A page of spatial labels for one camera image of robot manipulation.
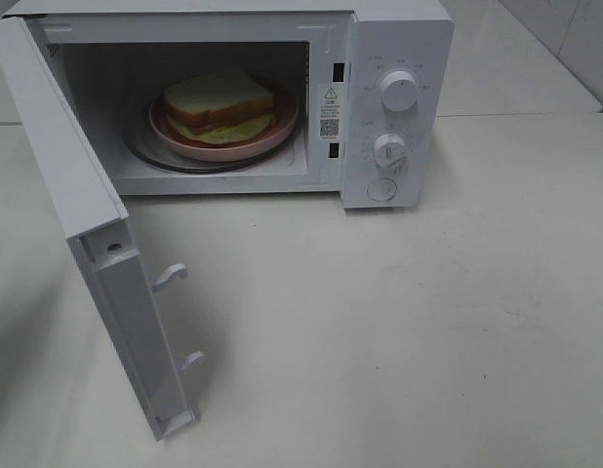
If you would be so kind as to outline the white microwave oven body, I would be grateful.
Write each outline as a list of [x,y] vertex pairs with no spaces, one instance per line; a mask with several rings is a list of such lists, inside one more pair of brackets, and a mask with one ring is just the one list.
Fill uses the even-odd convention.
[[[120,199],[130,195],[336,192],[349,209],[418,202],[453,22],[437,1],[20,1],[0,19],[40,26],[74,112]],[[415,72],[417,103],[387,110],[380,80]],[[132,119],[178,82],[228,69],[274,82],[300,104],[306,172],[181,174],[126,146]],[[402,136],[406,161],[374,162],[373,142]],[[394,198],[373,201],[387,177]]]

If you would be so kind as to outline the white microwave door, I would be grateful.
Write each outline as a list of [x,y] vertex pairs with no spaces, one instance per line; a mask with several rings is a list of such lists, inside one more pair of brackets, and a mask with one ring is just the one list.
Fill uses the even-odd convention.
[[161,440],[194,421],[180,371],[202,359],[173,357],[155,294],[176,278],[174,264],[157,280],[145,272],[128,212],[74,112],[40,26],[0,19],[0,65],[64,236],[98,308],[153,436]]

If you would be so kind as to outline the upper white round knob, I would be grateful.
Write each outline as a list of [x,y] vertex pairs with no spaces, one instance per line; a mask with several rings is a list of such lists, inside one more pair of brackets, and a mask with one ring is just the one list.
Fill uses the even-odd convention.
[[383,106],[393,112],[403,112],[414,106],[420,95],[420,81],[414,71],[394,68],[380,80]]

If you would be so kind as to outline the sandwich with lettuce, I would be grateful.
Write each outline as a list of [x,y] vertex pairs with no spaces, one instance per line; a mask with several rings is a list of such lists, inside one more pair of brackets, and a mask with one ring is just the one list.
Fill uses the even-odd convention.
[[249,140],[276,123],[274,94],[239,70],[171,85],[163,91],[162,101],[176,133],[207,145]]

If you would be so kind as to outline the round white door button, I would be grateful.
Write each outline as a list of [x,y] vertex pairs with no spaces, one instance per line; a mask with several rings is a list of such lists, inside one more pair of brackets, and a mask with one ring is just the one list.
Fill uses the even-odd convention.
[[376,202],[390,201],[394,198],[396,192],[396,182],[387,177],[377,178],[367,187],[368,196]]

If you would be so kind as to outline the glass microwave turntable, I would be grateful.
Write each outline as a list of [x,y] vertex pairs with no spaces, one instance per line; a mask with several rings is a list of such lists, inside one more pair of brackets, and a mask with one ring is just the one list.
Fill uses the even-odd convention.
[[151,130],[148,110],[137,114],[124,132],[128,149],[146,163],[181,174],[212,175],[246,172],[250,175],[300,175],[306,172],[305,134],[302,127],[280,146],[258,157],[237,162],[205,162],[180,156],[168,149]]

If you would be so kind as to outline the lower white timer knob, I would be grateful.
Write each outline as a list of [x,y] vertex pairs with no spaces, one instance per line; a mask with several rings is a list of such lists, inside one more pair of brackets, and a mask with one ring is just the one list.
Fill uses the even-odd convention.
[[409,153],[406,140],[398,134],[383,134],[373,142],[374,162],[380,169],[389,169],[403,163]]

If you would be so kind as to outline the pink round plate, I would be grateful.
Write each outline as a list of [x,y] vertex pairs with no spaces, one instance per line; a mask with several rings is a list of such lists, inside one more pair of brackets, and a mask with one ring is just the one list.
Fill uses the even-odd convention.
[[258,157],[280,146],[292,135],[300,116],[299,100],[294,93],[263,80],[274,95],[273,118],[255,136],[226,144],[191,140],[174,129],[167,118],[163,98],[157,97],[147,111],[149,125],[160,142],[180,156],[205,162],[237,162]]

